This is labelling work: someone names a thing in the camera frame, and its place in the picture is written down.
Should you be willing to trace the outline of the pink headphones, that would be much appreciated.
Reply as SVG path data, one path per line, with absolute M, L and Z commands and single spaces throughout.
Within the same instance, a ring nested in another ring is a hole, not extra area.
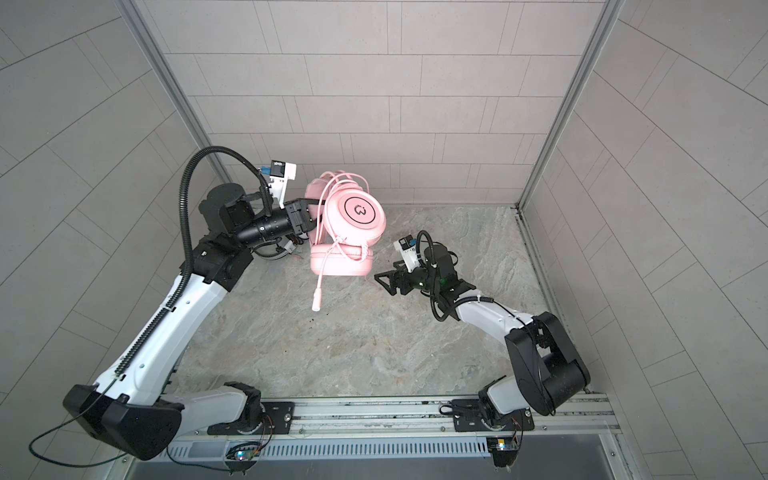
M 306 188 L 317 199 L 317 227 L 309 233 L 310 268 L 318 276 L 366 276 L 386 215 L 368 181 L 355 173 L 326 171 Z

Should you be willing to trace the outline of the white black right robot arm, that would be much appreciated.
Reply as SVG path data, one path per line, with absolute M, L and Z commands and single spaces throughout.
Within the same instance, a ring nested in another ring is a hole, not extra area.
M 484 295 L 461 279 L 454 253 L 440 243 L 423 249 L 407 237 L 396 244 L 402 259 L 374 280 L 392 296 L 418 290 L 430 300 L 439 322 L 453 319 L 477 327 L 503 344 L 513 374 L 497 379 L 478 393 L 477 404 L 456 401 L 448 413 L 479 418 L 490 430 L 527 427 L 531 411 L 549 416 L 591 382 L 590 372 L 563 324 L 550 312 L 516 311 Z

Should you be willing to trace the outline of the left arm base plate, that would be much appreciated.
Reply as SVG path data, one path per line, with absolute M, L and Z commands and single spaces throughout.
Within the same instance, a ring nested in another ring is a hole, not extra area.
M 230 423 L 207 428 L 208 435 L 287 435 L 291 430 L 296 404 L 288 401 L 262 402 L 258 408 L 248 405 L 241 416 Z

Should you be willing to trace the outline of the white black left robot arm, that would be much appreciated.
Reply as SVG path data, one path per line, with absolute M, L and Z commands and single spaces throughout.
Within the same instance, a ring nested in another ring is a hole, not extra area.
M 259 183 L 253 194 L 235 183 L 215 187 L 201 203 L 209 232 L 192 242 L 189 187 L 196 167 L 211 154 L 224 154 L 246 167 Z M 72 420 L 91 438 L 140 460 L 164 452 L 180 434 L 210 429 L 250 434 L 263 429 L 260 391 L 241 382 L 215 390 L 171 397 L 164 393 L 187 345 L 208 314 L 233 290 L 256 248 L 287 235 L 301 236 L 315 225 L 312 200 L 286 201 L 296 176 L 292 163 L 274 160 L 267 170 L 240 153 L 209 146 L 187 163 L 178 194 L 184 261 L 163 304 L 129 347 L 92 385 L 75 385 L 63 400 Z

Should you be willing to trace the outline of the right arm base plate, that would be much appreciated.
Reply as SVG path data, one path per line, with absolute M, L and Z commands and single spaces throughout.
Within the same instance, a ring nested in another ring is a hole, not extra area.
M 439 413 L 452 419 L 456 432 L 527 432 L 535 429 L 528 409 L 500 414 L 488 401 L 478 398 L 450 400 L 439 407 Z

